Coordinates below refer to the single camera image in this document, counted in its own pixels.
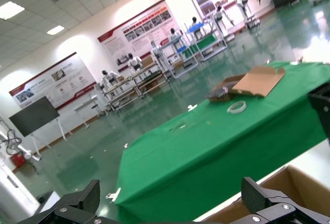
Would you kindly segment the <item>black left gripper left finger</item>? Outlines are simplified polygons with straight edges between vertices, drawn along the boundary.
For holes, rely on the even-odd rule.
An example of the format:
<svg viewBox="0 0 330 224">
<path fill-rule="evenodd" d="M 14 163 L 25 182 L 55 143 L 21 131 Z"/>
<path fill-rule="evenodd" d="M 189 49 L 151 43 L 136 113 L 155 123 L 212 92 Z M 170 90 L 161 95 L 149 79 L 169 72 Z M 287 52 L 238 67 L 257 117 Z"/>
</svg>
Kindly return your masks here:
<svg viewBox="0 0 330 224">
<path fill-rule="evenodd" d="M 20 224 L 116 223 L 96 215 L 100 195 L 100 181 L 92 180 L 85 189 L 64 195 L 50 209 L 20 221 Z"/>
</svg>

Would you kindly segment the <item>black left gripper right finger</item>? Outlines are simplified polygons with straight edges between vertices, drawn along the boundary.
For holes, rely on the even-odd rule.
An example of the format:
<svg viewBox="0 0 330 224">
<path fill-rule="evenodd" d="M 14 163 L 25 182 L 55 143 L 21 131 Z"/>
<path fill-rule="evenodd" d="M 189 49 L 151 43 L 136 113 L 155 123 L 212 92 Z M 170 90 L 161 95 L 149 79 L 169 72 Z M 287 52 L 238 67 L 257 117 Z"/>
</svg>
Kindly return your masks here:
<svg viewBox="0 0 330 224">
<path fill-rule="evenodd" d="M 241 198 L 250 214 L 236 224 L 329 223 L 328 216 L 298 205 L 279 190 L 263 188 L 250 177 L 241 181 Z"/>
</svg>

